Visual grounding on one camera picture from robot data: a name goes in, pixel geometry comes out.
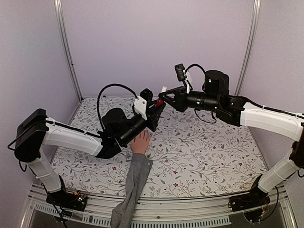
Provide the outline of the red nail polish bottle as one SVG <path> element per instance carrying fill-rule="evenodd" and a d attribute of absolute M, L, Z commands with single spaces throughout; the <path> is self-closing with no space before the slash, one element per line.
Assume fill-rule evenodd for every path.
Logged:
<path fill-rule="evenodd" d="M 160 105 L 162 105 L 162 104 L 164 104 L 164 101 L 163 100 L 161 100 L 161 99 L 158 99 L 157 101 L 156 101 L 156 107 L 158 107 L 158 106 L 160 106 Z"/>

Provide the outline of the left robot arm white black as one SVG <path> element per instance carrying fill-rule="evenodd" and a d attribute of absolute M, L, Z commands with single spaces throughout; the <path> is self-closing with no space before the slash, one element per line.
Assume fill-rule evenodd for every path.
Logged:
<path fill-rule="evenodd" d="M 90 133 L 47 117 L 44 109 L 37 109 L 18 126 L 16 138 L 8 144 L 15 157 L 27 164 L 52 198 L 60 206 L 67 206 L 71 197 L 64 184 L 43 154 L 43 145 L 54 145 L 85 152 L 97 158 L 109 159 L 148 128 L 156 131 L 165 104 L 149 105 L 137 110 L 130 119 L 121 108 L 113 108 L 102 117 L 102 131 Z"/>

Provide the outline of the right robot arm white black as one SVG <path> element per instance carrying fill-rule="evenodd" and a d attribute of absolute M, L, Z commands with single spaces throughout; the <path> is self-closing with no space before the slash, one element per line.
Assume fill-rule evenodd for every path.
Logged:
<path fill-rule="evenodd" d="M 221 71 L 208 70 L 204 75 L 202 92 L 184 85 L 159 93 L 159 98 L 180 112 L 188 108 L 211 111 L 227 124 L 266 130 L 294 141 L 291 154 L 259 176 L 251 193 L 246 195 L 247 205 L 256 207 L 263 201 L 264 194 L 304 167 L 304 116 L 230 95 L 229 77 Z"/>

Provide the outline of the person's hand on table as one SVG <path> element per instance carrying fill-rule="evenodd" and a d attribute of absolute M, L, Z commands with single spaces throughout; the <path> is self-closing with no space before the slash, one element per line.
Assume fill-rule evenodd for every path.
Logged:
<path fill-rule="evenodd" d="M 132 141 L 131 141 L 131 149 L 133 154 L 143 154 L 145 155 L 150 140 L 152 138 L 152 134 L 148 132 L 148 130 L 144 130 L 139 133 Z"/>

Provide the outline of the floral patterned table cloth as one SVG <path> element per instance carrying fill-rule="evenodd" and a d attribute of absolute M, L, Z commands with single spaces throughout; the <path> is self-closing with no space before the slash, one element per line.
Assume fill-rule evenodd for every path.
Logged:
<path fill-rule="evenodd" d="M 142 191 L 148 198 L 202 197 L 247 191 L 266 171 L 255 141 L 246 127 L 212 122 L 210 112 L 183 113 L 169 105 L 150 141 L 147 157 L 153 165 Z M 66 188 L 107 195 L 125 195 L 132 159 L 124 148 L 104 160 L 58 148 L 53 169 Z"/>

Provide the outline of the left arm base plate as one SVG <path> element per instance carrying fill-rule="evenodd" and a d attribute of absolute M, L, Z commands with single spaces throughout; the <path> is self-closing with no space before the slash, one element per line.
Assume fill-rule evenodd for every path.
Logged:
<path fill-rule="evenodd" d="M 80 191 L 69 193 L 63 190 L 49 193 L 47 191 L 47 203 L 66 209 L 85 211 L 87 195 Z"/>

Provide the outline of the front aluminium rail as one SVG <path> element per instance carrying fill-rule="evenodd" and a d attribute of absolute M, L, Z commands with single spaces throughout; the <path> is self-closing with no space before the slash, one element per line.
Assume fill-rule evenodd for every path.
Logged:
<path fill-rule="evenodd" d="M 113 208 L 122 197 L 88 194 L 84 211 L 67 209 L 65 222 L 46 202 L 41 185 L 33 184 L 26 200 L 21 228 L 109 228 Z M 199 198 L 143 198 L 133 214 L 132 228 L 296 228 L 284 187 L 269 194 L 270 204 L 233 211 L 230 195 Z"/>

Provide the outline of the right aluminium frame post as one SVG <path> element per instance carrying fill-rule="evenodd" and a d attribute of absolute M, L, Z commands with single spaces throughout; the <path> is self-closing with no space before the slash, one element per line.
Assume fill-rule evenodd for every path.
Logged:
<path fill-rule="evenodd" d="M 245 55 L 243 58 L 240 74 L 237 81 L 237 86 L 235 89 L 235 95 L 239 96 L 241 94 L 245 77 L 247 74 L 247 69 L 250 62 L 250 57 L 255 41 L 255 36 L 257 32 L 258 27 L 258 21 L 259 21 L 259 14 L 260 14 L 260 7 L 261 7 L 261 0 L 254 0 L 253 1 L 253 9 L 252 9 L 252 16 L 251 16 L 251 22 L 250 22 L 250 28 L 249 28 L 249 35 L 247 39 L 247 46 L 245 50 Z"/>

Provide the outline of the aluminium frame post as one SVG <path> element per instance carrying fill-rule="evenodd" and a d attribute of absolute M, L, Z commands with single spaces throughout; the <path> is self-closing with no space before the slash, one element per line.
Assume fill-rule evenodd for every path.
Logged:
<path fill-rule="evenodd" d="M 67 67 L 68 67 L 68 70 L 69 70 L 69 73 L 70 73 L 72 85 L 73 85 L 73 88 L 75 90 L 75 93 L 76 93 L 76 96 L 77 96 L 78 100 L 82 101 L 83 96 L 82 96 L 82 93 L 81 93 L 79 81 L 78 81 L 77 76 L 76 76 L 74 62 L 73 62 L 73 59 L 72 59 L 72 55 L 71 55 L 70 47 L 69 47 L 69 43 L 68 43 L 67 31 L 66 31 L 63 8 L 62 8 L 62 1 L 61 0 L 54 0 L 54 5 L 55 5 L 55 14 L 56 14 L 56 18 L 57 18 L 59 33 L 60 33 L 60 36 L 61 36 L 63 50 L 64 50 L 64 53 L 65 53 Z"/>
<path fill-rule="evenodd" d="M 252 9 L 252 16 L 251 16 L 251 22 L 250 22 L 250 28 L 249 28 L 249 35 L 247 39 L 247 46 L 245 50 L 245 55 L 243 58 L 240 74 L 237 81 L 237 86 L 235 89 L 235 95 L 239 96 L 241 94 L 245 77 L 247 74 L 247 69 L 250 62 L 250 57 L 255 41 L 255 36 L 257 32 L 258 27 L 258 21 L 259 21 L 259 14 L 260 14 L 260 7 L 261 7 L 261 0 L 254 0 L 253 1 L 253 9 Z"/>

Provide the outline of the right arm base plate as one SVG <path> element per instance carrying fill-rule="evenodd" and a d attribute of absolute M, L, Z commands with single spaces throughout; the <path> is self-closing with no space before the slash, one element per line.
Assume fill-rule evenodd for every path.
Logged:
<path fill-rule="evenodd" d="M 268 194 L 253 192 L 236 195 L 229 198 L 228 208 L 233 212 L 244 212 L 245 219 L 250 223 L 261 222 L 269 210 L 270 198 Z"/>

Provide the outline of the left aluminium frame post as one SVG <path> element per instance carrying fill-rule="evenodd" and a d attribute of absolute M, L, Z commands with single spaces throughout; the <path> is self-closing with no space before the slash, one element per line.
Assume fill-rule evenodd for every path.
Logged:
<path fill-rule="evenodd" d="M 78 81 L 77 76 L 76 76 L 74 62 L 73 62 L 73 59 L 72 59 L 72 55 L 71 55 L 70 47 L 69 47 L 69 43 L 68 43 L 67 31 L 66 31 L 63 8 L 62 8 L 62 1 L 61 0 L 54 0 L 54 5 L 55 5 L 55 14 L 56 14 L 56 18 L 57 18 L 59 33 L 60 33 L 60 36 L 61 36 L 63 50 L 64 50 L 64 53 L 65 53 L 67 67 L 68 67 L 68 70 L 69 70 L 69 73 L 70 73 L 72 85 L 73 85 L 73 88 L 75 90 L 75 93 L 76 93 L 76 96 L 77 96 L 78 100 L 82 101 L 83 96 L 82 96 L 82 93 L 81 93 L 79 81 Z"/>

